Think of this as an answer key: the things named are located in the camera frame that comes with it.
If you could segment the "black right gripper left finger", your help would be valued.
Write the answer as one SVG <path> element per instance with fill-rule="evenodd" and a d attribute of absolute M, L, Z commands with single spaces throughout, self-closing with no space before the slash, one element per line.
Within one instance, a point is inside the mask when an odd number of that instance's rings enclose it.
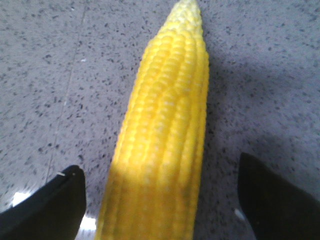
<path fill-rule="evenodd" d="M 84 171 L 70 165 L 0 214 L 2 240 L 73 240 L 86 212 Z"/>

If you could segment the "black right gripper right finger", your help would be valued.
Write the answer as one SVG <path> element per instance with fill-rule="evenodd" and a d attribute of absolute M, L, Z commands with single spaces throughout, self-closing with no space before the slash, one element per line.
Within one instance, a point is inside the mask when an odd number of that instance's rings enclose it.
<path fill-rule="evenodd" d="M 320 202 L 245 152 L 239 158 L 237 192 L 256 239 L 320 238 Z"/>

